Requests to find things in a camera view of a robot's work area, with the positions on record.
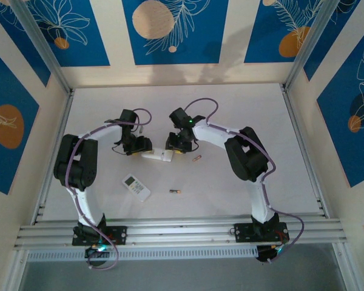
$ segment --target small battery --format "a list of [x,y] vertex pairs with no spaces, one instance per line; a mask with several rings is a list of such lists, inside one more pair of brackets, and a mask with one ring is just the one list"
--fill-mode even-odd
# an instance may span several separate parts
[[200,158],[202,158],[202,156],[201,156],[201,155],[196,156],[196,157],[193,159],[193,162],[198,161]]

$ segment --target white platform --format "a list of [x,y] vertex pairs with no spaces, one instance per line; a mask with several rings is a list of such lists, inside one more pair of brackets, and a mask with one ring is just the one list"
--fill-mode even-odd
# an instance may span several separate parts
[[[201,97],[216,99],[220,108],[211,121],[233,128],[252,127],[278,170],[268,179],[271,204],[291,213],[319,211],[294,129],[278,84],[185,85],[78,89],[66,133],[80,135],[120,116],[122,109],[144,107],[153,114],[143,135],[154,147],[164,147],[175,131],[169,114]],[[207,116],[214,105],[201,101],[188,109],[191,116]],[[140,113],[141,121],[147,120]],[[202,158],[197,162],[192,159]],[[193,153],[174,155],[172,162],[123,156],[108,150],[99,155],[95,188],[107,218],[182,218],[251,214],[245,182],[233,173],[222,149],[200,143]],[[122,185],[134,174],[152,192],[140,202]],[[169,189],[181,190],[171,194]],[[53,179],[44,220],[78,219],[73,202]]]

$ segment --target vent grille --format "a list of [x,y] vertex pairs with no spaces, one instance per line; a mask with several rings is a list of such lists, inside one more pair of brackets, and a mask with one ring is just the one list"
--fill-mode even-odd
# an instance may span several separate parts
[[[30,251],[28,262],[84,261],[84,250],[34,250]],[[137,248],[119,249],[119,260],[151,259],[217,259],[217,258],[255,258],[256,246],[232,247],[176,247],[176,248]],[[115,252],[105,253],[92,261],[113,260]]]

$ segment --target remote control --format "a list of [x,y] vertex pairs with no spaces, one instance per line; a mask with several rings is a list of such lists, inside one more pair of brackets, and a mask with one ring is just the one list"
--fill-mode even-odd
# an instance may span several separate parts
[[128,188],[129,192],[136,196],[141,202],[144,202],[151,194],[150,190],[132,174],[128,174],[123,179],[123,184]]

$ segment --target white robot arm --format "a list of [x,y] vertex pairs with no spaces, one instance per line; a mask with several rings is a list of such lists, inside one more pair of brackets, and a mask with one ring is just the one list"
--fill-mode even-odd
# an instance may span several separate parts
[[[81,136],[65,135],[62,139],[54,167],[54,176],[66,187],[66,173],[68,173],[69,186],[75,191],[75,194],[69,191],[79,215],[78,227],[74,228],[74,246],[93,246],[104,243],[104,241],[100,241],[100,232],[95,232],[95,230],[107,233],[108,237],[111,235],[112,238],[115,238],[111,240],[114,244],[118,244],[118,239],[121,239],[123,235],[125,237],[127,227],[123,227],[123,235],[120,232],[116,236],[119,227],[106,226],[106,219],[97,203],[92,184],[96,177],[97,158],[100,150],[107,149],[114,144],[122,144],[127,155],[152,150],[152,143],[148,138],[136,137],[132,134],[132,124],[136,118],[135,112],[123,110],[120,119],[106,121],[115,124],[100,128],[92,136],[85,138],[76,152],[76,155],[80,155],[80,159],[74,160],[70,169],[68,169],[69,159],[75,145],[78,146]],[[244,239],[241,238],[241,235],[237,235],[236,242],[278,241],[275,233],[283,232],[286,224],[279,222],[278,213],[275,213],[266,203],[261,181],[268,170],[268,159],[263,154],[265,149],[255,132],[250,127],[238,130],[210,124],[199,115],[191,118],[181,108],[175,110],[170,118],[180,131],[177,134],[169,134],[166,149],[186,153],[192,151],[191,141],[206,141],[214,144],[227,152],[234,173],[245,181],[246,191],[251,197],[252,223],[235,225],[236,232],[244,234]],[[127,121],[130,124],[119,125],[118,121]]]
[[[235,138],[235,134],[230,132],[239,132],[239,129],[229,129],[217,124],[207,124],[205,120],[198,121],[193,127],[193,134],[197,141],[206,141],[215,146],[221,147],[226,150],[226,143],[229,139]],[[257,177],[256,182],[246,181],[246,191],[251,198],[252,217],[258,222],[265,223],[269,221],[275,214],[264,199],[263,189],[261,187],[261,178],[264,174]]]

